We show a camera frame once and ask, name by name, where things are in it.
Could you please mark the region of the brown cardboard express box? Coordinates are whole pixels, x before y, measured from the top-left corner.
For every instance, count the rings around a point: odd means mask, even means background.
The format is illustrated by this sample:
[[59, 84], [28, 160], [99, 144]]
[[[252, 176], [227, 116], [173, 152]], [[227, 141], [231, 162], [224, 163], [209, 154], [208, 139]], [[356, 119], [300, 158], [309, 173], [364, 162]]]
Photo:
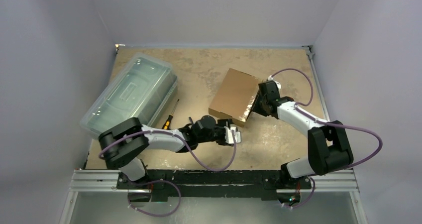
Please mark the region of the brown cardboard express box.
[[217, 90], [209, 114], [218, 119], [232, 119], [235, 125], [244, 127], [262, 80], [230, 68]]

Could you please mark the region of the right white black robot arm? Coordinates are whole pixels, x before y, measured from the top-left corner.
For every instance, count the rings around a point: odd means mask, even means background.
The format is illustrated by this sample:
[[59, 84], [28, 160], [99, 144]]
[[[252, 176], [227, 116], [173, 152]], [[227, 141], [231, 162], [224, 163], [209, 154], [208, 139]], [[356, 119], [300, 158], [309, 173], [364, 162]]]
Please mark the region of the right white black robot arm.
[[339, 121], [319, 120], [290, 97], [281, 97], [275, 81], [258, 85], [253, 112], [284, 121], [307, 138], [307, 155], [281, 165], [280, 183], [287, 188], [308, 175], [324, 175], [354, 161], [345, 129]]

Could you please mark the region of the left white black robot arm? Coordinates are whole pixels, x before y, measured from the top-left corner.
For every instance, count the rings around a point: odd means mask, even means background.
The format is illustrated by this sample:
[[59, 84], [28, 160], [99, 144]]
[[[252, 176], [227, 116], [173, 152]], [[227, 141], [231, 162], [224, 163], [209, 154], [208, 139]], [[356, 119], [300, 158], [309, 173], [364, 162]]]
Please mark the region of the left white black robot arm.
[[101, 151], [107, 169], [119, 170], [135, 188], [148, 184], [145, 164], [138, 155], [144, 150], [167, 150], [175, 153], [193, 153], [200, 143], [216, 142], [235, 148], [241, 143], [241, 132], [231, 119], [214, 119], [205, 115], [201, 119], [178, 129], [152, 128], [136, 117], [99, 135]]

